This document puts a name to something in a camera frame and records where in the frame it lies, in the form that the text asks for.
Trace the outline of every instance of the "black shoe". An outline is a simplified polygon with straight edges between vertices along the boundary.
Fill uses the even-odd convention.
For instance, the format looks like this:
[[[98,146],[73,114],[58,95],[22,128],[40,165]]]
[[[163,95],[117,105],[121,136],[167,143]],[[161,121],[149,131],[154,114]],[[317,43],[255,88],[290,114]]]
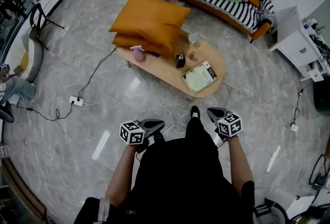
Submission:
[[[192,106],[190,115],[192,118],[201,118],[200,110],[196,106]]]

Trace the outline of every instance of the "gray tile floor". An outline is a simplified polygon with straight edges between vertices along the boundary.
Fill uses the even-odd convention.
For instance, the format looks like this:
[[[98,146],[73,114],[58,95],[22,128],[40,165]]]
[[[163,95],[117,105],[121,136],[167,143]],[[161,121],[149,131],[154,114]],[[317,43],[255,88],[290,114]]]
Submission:
[[[36,110],[55,117],[70,110],[71,95],[87,82],[98,62],[114,47],[108,28],[127,0],[65,0],[52,19],[65,31],[49,25],[42,39],[45,52],[35,81]],[[240,141],[246,154],[256,146],[273,153],[283,146],[285,129],[293,118],[299,79],[296,70],[277,51],[268,53],[265,39],[249,44],[248,37],[224,21],[193,8],[183,29],[212,43],[225,57],[227,72],[220,89],[212,97],[197,102],[205,129],[214,136],[215,127],[206,116],[206,108],[224,106],[243,118]],[[98,69],[83,93],[85,102],[95,100],[106,77],[124,62],[114,53]],[[186,126],[191,104],[178,90],[141,71],[151,89],[172,112],[177,124]],[[311,168],[324,152],[329,135],[329,118],[320,116],[312,98],[312,87],[300,101],[301,115],[297,133],[289,132],[289,147],[266,173],[271,156],[257,149],[248,156],[255,182],[257,202],[271,188],[280,186],[292,194],[309,194],[307,184]],[[118,139],[119,124],[129,119],[159,118],[172,123],[169,113],[151,94],[135,68],[123,67],[109,78],[94,106],[75,107],[65,120],[49,122],[26,110],[12,108],[14,124],[5,128],[5,143],[12,161],[57,223],[73,223],[87,197],[102,197],[125,146]],[[103,132],[110,133],[99,158],[91,156]],[[171,131],[166,140],[182,137]],[[224,168],[230,163],[227,145],[219,149]],[[224,169],[230,180],[230,170]]]

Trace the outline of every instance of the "gray wall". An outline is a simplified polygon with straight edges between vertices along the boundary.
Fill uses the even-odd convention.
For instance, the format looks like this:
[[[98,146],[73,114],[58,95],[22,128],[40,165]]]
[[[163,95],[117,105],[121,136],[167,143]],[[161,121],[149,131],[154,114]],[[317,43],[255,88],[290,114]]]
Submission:
[[[316,19],[319,27],[326,27],[326,30],[322,32],[322,36],[327,45],[330,46],[330,0],[325,0],[313,13],[309,15],[309,17]]]

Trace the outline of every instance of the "black trash bin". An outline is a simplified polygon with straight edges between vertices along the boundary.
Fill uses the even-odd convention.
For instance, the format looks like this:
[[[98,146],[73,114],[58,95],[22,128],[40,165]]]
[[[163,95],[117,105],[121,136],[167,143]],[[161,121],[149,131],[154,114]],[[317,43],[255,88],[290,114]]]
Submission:
[[[321,115],[330,117],[330,76],[314,83],[314,104]]]

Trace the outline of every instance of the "striped blanket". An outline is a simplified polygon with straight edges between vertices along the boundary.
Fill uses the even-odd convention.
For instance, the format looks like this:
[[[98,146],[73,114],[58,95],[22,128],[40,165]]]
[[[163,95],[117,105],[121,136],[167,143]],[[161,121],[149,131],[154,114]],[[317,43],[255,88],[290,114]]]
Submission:
[[[260,2],[258,9],[247,2],[235,3],[228,0],[196,0],[219,10],[253,33],[264,22],[274,22],[274,6],[271,0]]]

